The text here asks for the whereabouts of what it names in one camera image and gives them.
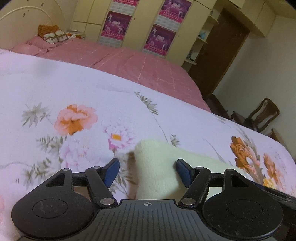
headboard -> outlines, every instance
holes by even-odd
[[[56,0],[11,0],[0,11],[0,48],[11,49],[37,34],[38,25],[65,30],[63,12]]]

pink bed sheet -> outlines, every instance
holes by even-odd
[[[36,56],[98,69],[211,112],[183,68],[151,54],[76,38]]]

white wall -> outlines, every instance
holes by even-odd
[[[61,7],[66,21],[66,30],[70,30],[70,25],[75,12],[78,0],[56,0]]]
[[[248,38],[214,91],[229,115],[247,117],[268,97],[280,115],[275,128],[296,157],[296,20],[277,16],[266,38]]]

corner shelf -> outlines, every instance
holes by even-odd
[[[200,38],[200,37],[197,37],[197,39],[199,39],[199,40],[201,40],[201,41],[203,41],[204,43],[207,44],[207,42],[206,42],[204,39],[202,39],[202,38]]]
[[[212,15],[208,16],[208,21],[211,22],[212,24],[219,24],[218,20],[215,19]]]
[[[185,61],[188,62],[188,63],[190,63],[190,64],[193,64],[193,65],[196,65],[197,64],[197,63],[195,63],[195,62],[193,62],[193,61],[191,61],[189,59],[185,59]]]

brown door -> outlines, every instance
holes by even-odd
[[[189,70],[204,98],[217,87],[250,32],[226,10],[218,22]]]

